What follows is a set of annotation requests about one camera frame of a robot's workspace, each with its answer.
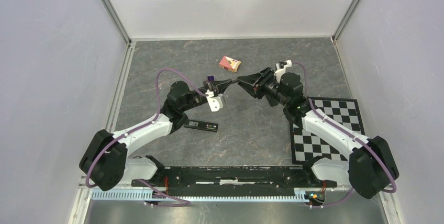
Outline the black remote control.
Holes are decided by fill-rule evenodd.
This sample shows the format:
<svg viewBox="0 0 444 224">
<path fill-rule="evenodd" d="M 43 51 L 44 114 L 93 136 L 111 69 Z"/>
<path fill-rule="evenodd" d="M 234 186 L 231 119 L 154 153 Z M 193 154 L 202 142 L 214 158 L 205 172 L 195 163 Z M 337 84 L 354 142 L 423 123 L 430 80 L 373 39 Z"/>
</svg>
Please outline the black remote control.
<svg viewBox="0 0 444 224">
<path fill-rule="evenodd" d="M 190 128 L 195 130 L 209 131 L 209 132 L 217 132 L 218 124 L 212 122 L 205 122 L 199 120 L 187 120 L 183 125 L 184 128 Z"/>
</svg>

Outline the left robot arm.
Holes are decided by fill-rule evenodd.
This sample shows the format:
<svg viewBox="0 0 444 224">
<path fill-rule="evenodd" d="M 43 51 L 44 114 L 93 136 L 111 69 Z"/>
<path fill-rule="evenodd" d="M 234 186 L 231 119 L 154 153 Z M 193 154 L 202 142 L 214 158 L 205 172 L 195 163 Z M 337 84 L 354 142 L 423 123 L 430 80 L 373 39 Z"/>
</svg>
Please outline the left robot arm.
<svg viewBox="0 0 444 224">
<path fill-rule="evenodd" d="M 88 187 L 94 185 L 108 191 L 139 178 L 152 186 L 160 185 L 164 171 L 153 158 L 130 159 L 129 156 L 149 142 L 179 130 L 187 123 L 187 110 L 205 104 L 209 104 L 212 111 L 222 109 L 223 93 L 234 83 L 231 79 L 210 81 L 197 90 L 190 90 L 187 83 L 177 81 L 171 85 L 160 111 L 151 118 L 113 133 L 105 129 L 98 131 L 79 163 L 80 170 L 87 175 Z"/>
</svg>

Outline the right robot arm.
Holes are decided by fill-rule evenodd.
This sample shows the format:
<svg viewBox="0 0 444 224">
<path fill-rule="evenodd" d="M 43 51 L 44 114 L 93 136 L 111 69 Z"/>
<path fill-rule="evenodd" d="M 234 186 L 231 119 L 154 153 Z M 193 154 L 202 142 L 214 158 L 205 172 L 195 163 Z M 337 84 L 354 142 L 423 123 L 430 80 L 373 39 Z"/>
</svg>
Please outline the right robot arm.
<svg viewBox="0 0 444 224">
<path fill-rule="evenodd" d="M 348 185 L 360 196 L 371 199 L 380 192 L 397 192 L 399 171 L 388 142 L 369 138 L 336 122 L 304 96 L 301 77 L 292 72 L 277 75 L 271 68 L 237 77 L 238 85 L 249 95 L 266 97 L 272 106 L 282 105 L 286 119 L 326 141 L 345 161 L 312 158 L 305 163 L 302 178 L 306 185 L 321 181 Z"/>
</svg>

